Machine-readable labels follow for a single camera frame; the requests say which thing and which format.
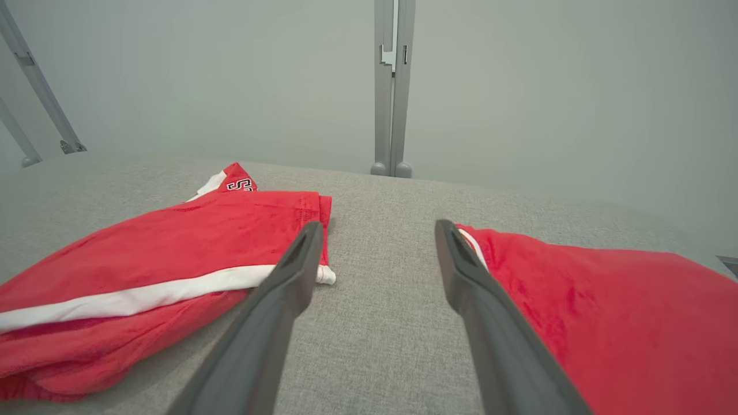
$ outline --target metal frame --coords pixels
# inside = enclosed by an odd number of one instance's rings
[[[26,133],[23,132],[18,122],[15,121],[13,114],[10,113],[2,97],[0,97],[0,121],[5,124],[5,128],[13,136],[15,142],[18,143],[18,147],[26,154],[26,158],[21,162],[23,167],[34,165],[42,160],[35,147],[33,147],[33,144],[26,137]]]
[[[382,60],[382,50],[392,50],[393,0],[374,0],[374,164],[371,173],[390,174],[392,125],[392,65]]]
[[[56,100],[51,86],[49,86],[46,78],[44,78],[44,74],[41,73],[41,68],[38,67],[37,61],[31,54],[28,44],[23,39],[23,35],[15,23],[13,15],[10,14],[5,0],[0,0],[0,34],[5,38],[10,51],[15,54],[18,65],[23,69],[23,73],[36,92],[41,105],[46,109],[56,129],[59,130],[59,134],[63,138],[63,142],[61,143],[63,152],[67,154],[86,151],[87,148],[80,143],[75,130],[72,129],[72,125],[69,124],[69,120],[67,120],[64,111],[62,111],[59,102]]]
[[[397,12],[397,64],[392,109],[390,176],[410,178],[413,168],[403,160],[407,99],[410,96],[410,65],[413,60],[415,0],[400,0]]]

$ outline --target white trim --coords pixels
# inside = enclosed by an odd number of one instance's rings
[[[489,272],[489,268],[487,267],[487,261],[484,259],[484,254],[482,253],[482,248],[479,247],[479,244],[477,243],[477,240],[474,239],[474,236],[469,235],[469,232],[466,232],[463,229],[459,229],[459,232],[461,235],[463,235],[464,238],[466,238],[466,242],[469,243],[472,246],[472,249],[474,252],[477,253],[477,258],[479,258],[480,261],[482,261],[482,265],[484,265],[484,268]]]
[[[2,312],[0,334],[37,324],[83,318],[125,317],[211,292],[258,287],[274,267],[274,265],[250,265],[226,268],[196,278],[87,295],[62,303]],[[321,284],[333,284],[336,282],[336,274],[328,266],[320,265],[315,279]]]
[[[192,202],[193,200],[199,198],[200,196],[210,193],[214,190],[218,190],[219,187],[221,187],[221,183],[226,179],[226,172],[222,171],[212,177],[210,177],[210,180],[205,183],[205,185],[197,190],[197,194],[192,197],[192,199],[188,200],[188,202]]]

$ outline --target gray wall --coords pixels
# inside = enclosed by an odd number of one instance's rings
[[[90,151],[374,161],[371,1],[7,3]]]
[[[414,177],[615,201],[738,256],[738,1],[422,0],[412,71]]]

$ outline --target gray table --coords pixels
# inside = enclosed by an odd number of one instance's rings
[[[0,282],[102,227],[190,198],[233,160],[79,153],[0,183]],[[276,414],[479,414],[461,319],[446,304],[434,221],[553,244],[677,253],[728,274],[662,219],[599,202],[414,179],[242,162],[260,191],[333,197],[332,287],[294,327]],[[163,414],[233,311],[139,362],[113,388],[71,404],[0,403],[3,414]]]

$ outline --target red garment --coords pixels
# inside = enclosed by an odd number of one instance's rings
[[[671,253],[459,228],[597,414],[738,413],[736,282]]]
[[[12,320],[11,311],[19,309],[48,314],[44,306],[92,301],[103,293],[120,294],[113,308],[125,309],[127,293],[135,290],[123,290],[189,284],[203,275],[221,280],[225,275],[224,281],[238,284],[243,272],[268,274],[269,267],[248,266],[278,263],[311,221],[323,223],[320,263],[328,264],[330,197],[244,191],[255,191],[256,184],[238,165],[223,176],[217,190],[99,230],[17,275],[0,287],[0,319]],[[159,300],[172,294],[165,292]],[[244,289],[209,292],[130,317],[62,321],[62,316],[59,322],[5,332],[0,335],[0,400],[70,401],[102,391],[135,362],[187,337],[245,296]],[[43,310],[29,308],[37,306]]]

